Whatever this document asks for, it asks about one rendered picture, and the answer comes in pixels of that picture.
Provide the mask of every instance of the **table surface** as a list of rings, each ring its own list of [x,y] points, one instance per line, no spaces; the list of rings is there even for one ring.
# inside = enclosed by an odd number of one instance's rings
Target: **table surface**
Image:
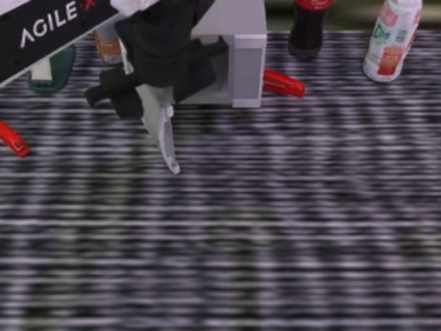
[[[389,85],[362,74],[368,37],[297,63],[271,34],[267,67],[306,97],[179,108],[178,176],[87,107],[91,38],[57,95],[0,90],[33,151],[0,150],[0,330],[439,330],[441,32]]]

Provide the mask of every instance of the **bottle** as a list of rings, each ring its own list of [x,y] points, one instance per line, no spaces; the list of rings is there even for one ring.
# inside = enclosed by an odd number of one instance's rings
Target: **bottle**
[[[386,0],[383,3],[363,64],[366,76],[380,83],[400,76],[421,12],[422,0]]]
[[[111,66],[117,66],[123,62],[119,38],[114,28],[115,23],[121,19],[123,17],[118,14],[93,33],[101,60]]]
[[[288,51],[299,61],[315,59],[322,48],[323,23],[332,0],[295,0],[296,20],[289,34]]]

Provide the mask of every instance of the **cola bottle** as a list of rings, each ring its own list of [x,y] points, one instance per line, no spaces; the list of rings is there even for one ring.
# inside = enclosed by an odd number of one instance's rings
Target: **cola bottle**
[[[299,61],[315,59],[322,48],[323,23],[333,0],[294,0],[296,19],[288,50]]]

